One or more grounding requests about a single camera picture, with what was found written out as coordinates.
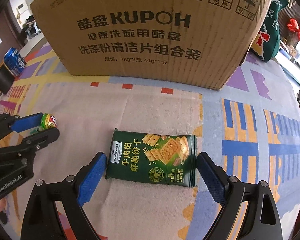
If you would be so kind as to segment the green lollipop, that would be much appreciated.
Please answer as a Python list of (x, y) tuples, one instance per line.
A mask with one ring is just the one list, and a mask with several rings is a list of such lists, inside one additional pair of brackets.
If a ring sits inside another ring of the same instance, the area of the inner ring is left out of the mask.
[(43, 114), (43, 116), (41, 118), (40, 125), (36, 129), (33, 129), (30, 132), (30, 134), (41, 132), (41, 131), (44, 131), (46, 129), (50, 129), (53, 127), (57, 127), (56, 118), (49, 113), (45, 113), (45, 114)]

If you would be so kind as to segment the dark green cracker packet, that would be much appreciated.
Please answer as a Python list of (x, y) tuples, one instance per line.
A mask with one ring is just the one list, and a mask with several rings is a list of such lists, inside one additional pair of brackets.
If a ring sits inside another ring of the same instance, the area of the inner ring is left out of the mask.
[(106, 179), (196, 186), (197, 137), (114, 129)]

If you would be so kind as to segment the black mug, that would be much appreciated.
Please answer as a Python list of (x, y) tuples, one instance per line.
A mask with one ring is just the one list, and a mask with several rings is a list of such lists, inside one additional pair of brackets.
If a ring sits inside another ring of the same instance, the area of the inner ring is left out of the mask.
[(0, 67), (0, 96), (2, 94), (6, 95), (9, 92), (14, 81), (14, 75), (9, 71), (7, 67), (2, 65)]

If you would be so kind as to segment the blue soda can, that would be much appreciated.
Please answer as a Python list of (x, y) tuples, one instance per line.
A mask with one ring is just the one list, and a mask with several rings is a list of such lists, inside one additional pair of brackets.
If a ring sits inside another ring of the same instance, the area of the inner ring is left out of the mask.
[(12, 72), (15, 77), (18, 77), (26, 67), (27, 63), (20, 55), (19, 51), (11, 47), (4, 56), (4, 64)]

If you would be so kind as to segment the white shelf cart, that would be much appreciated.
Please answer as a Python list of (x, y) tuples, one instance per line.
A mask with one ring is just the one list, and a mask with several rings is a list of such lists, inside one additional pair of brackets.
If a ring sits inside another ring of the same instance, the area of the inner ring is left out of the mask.
[(38, 27), (34, 16), (31, 15), (29, 18), (26, 19), (26, 22), (23, 24), (21, 32), (18, 38), (22, 41), (30, 40), (41, 33), (41, 29)]

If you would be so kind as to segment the brown cardboard box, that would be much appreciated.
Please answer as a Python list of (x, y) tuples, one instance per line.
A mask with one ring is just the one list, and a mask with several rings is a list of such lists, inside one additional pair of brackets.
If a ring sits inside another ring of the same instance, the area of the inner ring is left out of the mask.
[(271, 0), (34, 0), (33, 16), (71, 75), (221, 89)]

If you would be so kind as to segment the red ribbon bow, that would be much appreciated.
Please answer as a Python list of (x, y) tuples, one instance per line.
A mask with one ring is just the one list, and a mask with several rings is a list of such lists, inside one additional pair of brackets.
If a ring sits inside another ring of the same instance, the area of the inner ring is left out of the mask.
[(296, 19), (290, 18), (287, 23), (287, 28), (289, 31), (296, 33), (298, 41), (300, 42), (300, 23)]

